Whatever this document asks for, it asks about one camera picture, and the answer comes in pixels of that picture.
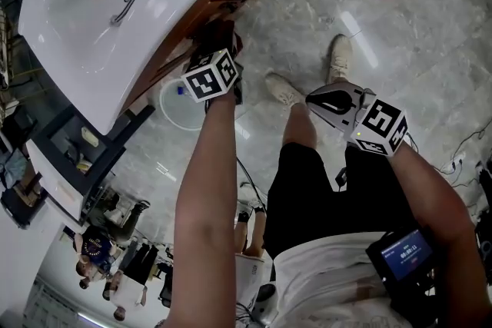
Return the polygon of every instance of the black and white cube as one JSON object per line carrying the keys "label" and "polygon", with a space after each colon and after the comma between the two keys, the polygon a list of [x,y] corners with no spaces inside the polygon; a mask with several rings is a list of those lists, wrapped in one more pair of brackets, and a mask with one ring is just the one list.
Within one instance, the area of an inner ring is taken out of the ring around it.
{"label": "black and white cube", "polygon": [[376,97],[354,129],[351,139],[363,150],[393,156],[408,131],[404,111]]}
{"label": "black and white cube", "polygon": [[184,70],[181,79],[196,102],[226,94],[239,73],[227,49],[199,58]]}

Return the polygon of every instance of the black shorts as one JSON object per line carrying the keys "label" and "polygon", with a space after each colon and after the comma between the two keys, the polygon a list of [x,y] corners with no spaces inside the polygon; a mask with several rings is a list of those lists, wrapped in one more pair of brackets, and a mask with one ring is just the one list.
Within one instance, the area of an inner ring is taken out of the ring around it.
{"label": "black shorts", "polygon": [[347,190],[335,192],[316,150],[283,146],[268,192],[264,247],[278,254],[333,235],[391,231],[413,220],[387,158],[354,146],[345,151]]}

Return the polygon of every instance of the gray tile floor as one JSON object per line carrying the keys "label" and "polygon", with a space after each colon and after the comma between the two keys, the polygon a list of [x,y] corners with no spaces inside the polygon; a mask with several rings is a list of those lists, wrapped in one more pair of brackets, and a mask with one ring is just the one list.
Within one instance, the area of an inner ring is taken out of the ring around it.
{"label": "gray tile floor", "polygon": [[[406,108],[421,154],[444,166],[469,134],[492,116],[492,0],[250,0],[238,18],[244,50],[245,104],[237,112],[238,156],[257,185],[274,179],[288,110],[271,98],[264,76],[276,71],[304,93],[324,84],[331,39],[349,35],[351,81]],[[151,100],[158,96],[158,87]],[[313,116],[318,152],[331,181],[344,166],[340,134]],[[172,242],[174,208],[198,133],[177,129],[158,109],[128,142],[115,166],[115,187],[151,201],[138,225],[151,240]],[[468,183],[488,157],[492,126],[460,151],[463,168],[448,176]],[[238,172],[240,179],[244,176]],[[480,197],[475,182],[457,188],[467,204]]]}

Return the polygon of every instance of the power outlet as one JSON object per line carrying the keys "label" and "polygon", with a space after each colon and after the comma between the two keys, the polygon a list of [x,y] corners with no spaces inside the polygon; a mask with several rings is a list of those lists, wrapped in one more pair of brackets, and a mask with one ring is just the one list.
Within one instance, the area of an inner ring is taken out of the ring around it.
{"label": "power outlet", "polygon": [[457,154],[456,157],[454,158],[454,161],[449,161],[445,167],[443,167],[442,171],[443,172],[454,172],[458,171],[458,168],[460,166],[460,160],[461,163],[464,163],[464,158],[467,156],[467,153],[465,151],[462,151],[461,153]]}

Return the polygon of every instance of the white sink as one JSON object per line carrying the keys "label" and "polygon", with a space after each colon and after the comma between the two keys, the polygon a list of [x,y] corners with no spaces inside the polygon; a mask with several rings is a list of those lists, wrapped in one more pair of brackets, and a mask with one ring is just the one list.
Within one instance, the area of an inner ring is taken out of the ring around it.
{"label": "white sink", "polygon": [[70,102],[107,134],[164,37],[196,0],[23,0],[19,32]]}

